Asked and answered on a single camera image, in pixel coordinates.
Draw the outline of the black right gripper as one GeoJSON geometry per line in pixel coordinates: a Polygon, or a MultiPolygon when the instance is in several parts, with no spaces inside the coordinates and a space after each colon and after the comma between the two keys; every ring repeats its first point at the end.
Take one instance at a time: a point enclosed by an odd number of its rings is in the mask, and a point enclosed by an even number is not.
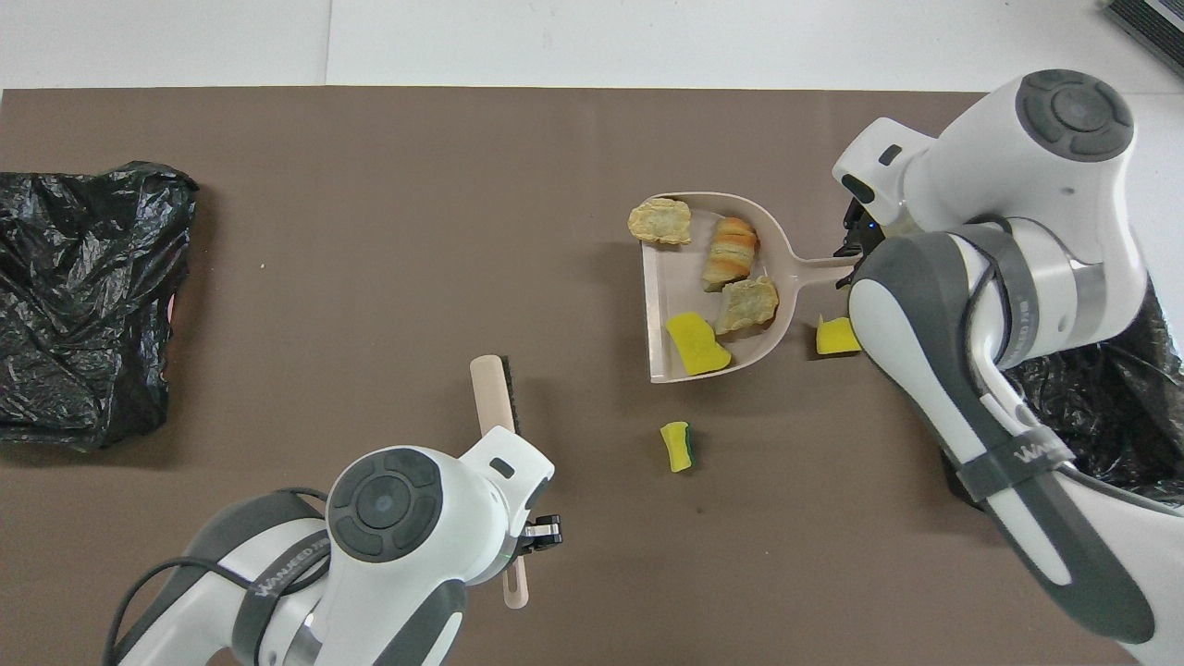
{"type": "MultiPolygon", "coordinates": [[[[868,211],[858,199],[852,198],[842,220],[843,236],[842,245],[837,254],[867,254],[871,252],[880,243],[879,224],[868,214],[868,211]]],[[[837,278],[834,287],[837,290],[849,290],[852,283],[852,271],[847,271],[844,277],[837,278]]]]}

